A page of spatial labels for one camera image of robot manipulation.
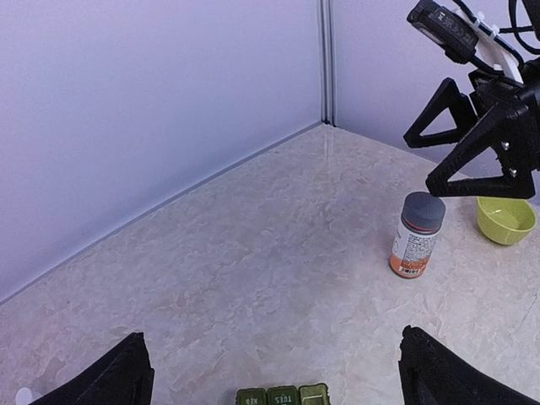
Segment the metal frame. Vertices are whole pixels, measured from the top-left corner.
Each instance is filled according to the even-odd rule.
[[[336,80],[332,0],[319,0],[321,121],[336,126]]]

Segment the beige floor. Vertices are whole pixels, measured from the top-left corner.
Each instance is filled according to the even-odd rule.
[[[318,127],[180,197],[0,307],[0,403],[52,390],[131,331],[156,404],[318,381],[334,404],[401,403],[408,324],[540,399],[538,231],[495,246],[474,200],[448,199],[428,272],[387,266],[402,200],[432,167]]]

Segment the white object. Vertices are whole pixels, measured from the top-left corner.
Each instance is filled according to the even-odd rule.
[[[501,45],[497,44],[494,39],[499,35],[499,27],[493,25],[491,33],[486,35],[478,26],[480,24],[485,24],[484,19],[485,15],[482,12],[479,12],[476,15],[477,20],[472,22],[463,11],[458,8],[454,11],[455,14],[459,15],[467,25],[469,25],[474,32],[478,35],[478,44],[476,47],[482,54],[482,59],[489,66],[500,65],[503,68],[503,72],[507,78],[512,78],[518,83],[523,83],[523,78],[519,71],[519,62],[517,59],[508,52]]]
[[[35,392],[27,388],[26,386],[21,388],[15,396],[16,405],[29,405],[33,401],[43,397],[40,393]]]

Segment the black plastic part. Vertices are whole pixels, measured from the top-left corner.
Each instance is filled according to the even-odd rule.
[[[540,167],[540,62],[525,64],[524,84],[506,77],[472,72],[470,100],[447,78],[404,138],[411,148],[443,143],[456,147],[428,175],[426,185],[437,197],[485,196],[530,198],[535,194],[531,172]],[[433,135],[420,133],[449,108],[456,129]],[[467,163],[492,148],[502,175],[450,181]]]
[[[540,41],[540,4],[538,3],[538,0],[523,0],[523,5],[531,20],[534,34]]]
[[[406,327],[399,374],[405,405],[540,405],[474,369],[418,327]]]
[[[511,125],[518,125],[519,112],[505,105],[495,105],[485,114],[477,125],[433,170],[426,181],[432,195],[438,197],[487,196],[530,198],[534,196],[534,182],[531,168],[521,158],[527,150],[523,138],[512,136]],[[494,178],[466,179],[448,181],[465,164],[479,156],[484,150],[494,145],[508,142],[511,148],[504,154],[498,152],[503,175]]]
[[[132,333],[102,358],[32,405],[150,405],[154,369],[142,333]]]
[[[540,55],[540,49],[535,48],[534,46],[530,46],[527,44],[522,38],[519,30],[517,29],[517,0],[508,0],[508,14],[510,15],[510,25],[514,32],[514,37],[516,38],[517,42],[527,52],[530,52],[532,55]]]
[[[465,64],[473,59],[478,36],[448,8],[432,0],[420,0],[407,20],[442,47],[452,61]]]
[[[422,135],[422,132],[439,116],[449,109],[456,123],[456,129]],[[446,78],[431,97],[431,100],[420,113],[414,124],[404,136],[409,148],[426,148],[445,143],[459,142],[477,121],[473,106],[468,97],[457,89],[456,82]]]

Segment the gray bottle cap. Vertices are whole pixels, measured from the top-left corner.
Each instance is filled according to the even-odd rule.
[[[405,197],[402,217],[414,228],[438,230],[445,217],[446,206],[428,192],[412,192]]]

